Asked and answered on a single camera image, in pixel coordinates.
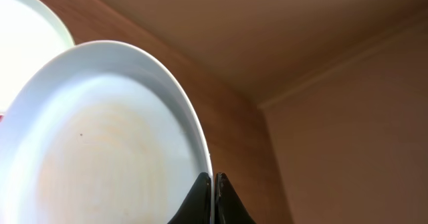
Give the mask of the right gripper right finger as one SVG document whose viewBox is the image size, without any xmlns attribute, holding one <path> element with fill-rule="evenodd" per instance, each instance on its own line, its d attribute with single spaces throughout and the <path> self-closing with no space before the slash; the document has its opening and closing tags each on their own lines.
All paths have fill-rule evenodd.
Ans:
<svg viewBox="0 0 428 224">
<path fill-rule="evenodd" d="M 225 173 L 215 177 L 215 224 L 255 224 Z"/>
</svg>

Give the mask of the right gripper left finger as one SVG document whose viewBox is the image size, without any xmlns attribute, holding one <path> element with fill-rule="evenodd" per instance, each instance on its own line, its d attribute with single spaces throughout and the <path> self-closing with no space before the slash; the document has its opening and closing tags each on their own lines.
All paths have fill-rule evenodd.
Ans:
<svg viewBox="0 0 428 224">
<path fill-rule="evenodd" d="M 210 224 L 211 178 L 200 173 L 168 224 Z"/>
</svg>

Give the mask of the white plate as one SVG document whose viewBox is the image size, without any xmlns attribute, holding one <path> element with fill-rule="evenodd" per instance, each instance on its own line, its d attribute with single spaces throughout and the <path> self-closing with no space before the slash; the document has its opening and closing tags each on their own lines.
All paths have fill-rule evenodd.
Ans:
<svg viewBox="0 0 428 224">
<path fill-rule="evenodd" d="M 1 112 L 39 69 L 74 46 L 66 25 L 40 0 L 1 0 Z"/>
<path fill-rule="evenodd" d="M 2 223 L 168 223 L 213 171 L 195 109 L 156 58 L 119 41 L 40 69 L 1 121 Z"/>
</svg>

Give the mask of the white plate top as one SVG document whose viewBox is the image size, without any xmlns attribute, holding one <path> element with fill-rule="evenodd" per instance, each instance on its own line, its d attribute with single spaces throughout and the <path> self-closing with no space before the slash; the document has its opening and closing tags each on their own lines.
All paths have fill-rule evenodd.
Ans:
<svg viewBox="0 0 428 224">
<path fill-rule="evenodd" d="M 40 0 L 1 0 L 1 112 L 39 69 L 74 46 L 66 25 Z"/>
</svg>

